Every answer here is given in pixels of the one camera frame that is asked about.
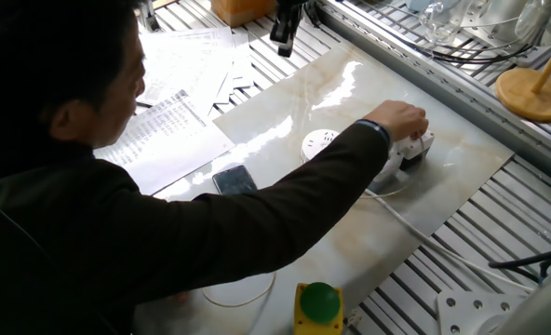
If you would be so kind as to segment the person's right hand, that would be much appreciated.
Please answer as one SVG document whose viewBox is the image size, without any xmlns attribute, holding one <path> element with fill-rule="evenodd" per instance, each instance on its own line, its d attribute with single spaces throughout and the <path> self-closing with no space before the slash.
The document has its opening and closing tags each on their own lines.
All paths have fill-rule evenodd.
<svg viewBox="0 0 551 335">
<path fill-rule="evenodd" d="M 391 141 L 401 141 L 408 137 L 418 140 L 428 129 L 429 120 L 423 108 L 400 100 L 386 100 L 377 106 L 365 119 L 382 126 Z"/>
</svg>

